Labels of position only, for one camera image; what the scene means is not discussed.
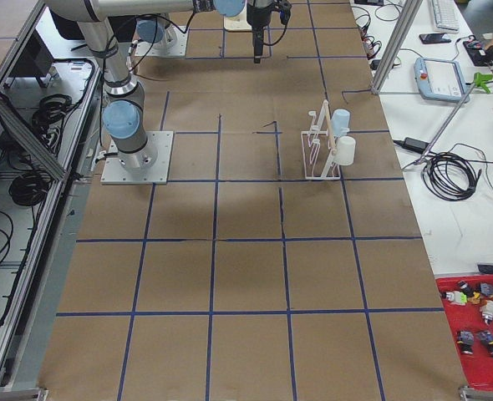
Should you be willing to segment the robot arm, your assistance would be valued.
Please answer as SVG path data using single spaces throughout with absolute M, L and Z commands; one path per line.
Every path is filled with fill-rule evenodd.
M 171 23 L 162 18 L 139 18 L 136 22 L 136 32 L 142 41 L 158 48 L 169 48 L 175 42 Z
M 151 167 L 158 159 L 158 150 L 150 143 L 143 126 L 144 89 L 118 50 L 110 17 L 214 10 L 234 17 L 246 9 L 246 20 L 252 28 L 254 62 L 259 63 L 266 46 L 264 29 L 271 22 L 271 15 L 279 13 L 281 23 L 287 25 L 292 8 L 288 1 L 47 1 L 46 4 L 52 12 L 78 24 L 89 50 L 99 62 L 109 96 L 102 120 L 117 147 L 119 163 L 127 170 Z

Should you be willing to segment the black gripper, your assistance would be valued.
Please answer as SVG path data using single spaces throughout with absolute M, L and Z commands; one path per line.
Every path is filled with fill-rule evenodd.
M 252 27 L 253 62 L 260 63 L 264 49 L 264 28 L 271 22 L 271 15 L 279 8 L 275 0 L 247 0 L 246 20 Z

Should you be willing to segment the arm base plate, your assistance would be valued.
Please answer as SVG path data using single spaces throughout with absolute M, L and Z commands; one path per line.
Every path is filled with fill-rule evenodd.
M 142 39 L 137 43 L 135 56 L 157 58 L 184 58 L 186 56 L 188 34 L 169 26 L 159 42 L 150 44 Z
M 170 170 L 173 148 L 173 131 L 147 131 L 147 143 L 137 153 L 126 154 L 118 150 L 114 140 L 104 162 L 101 183 L 105 185 L 165 185 Z

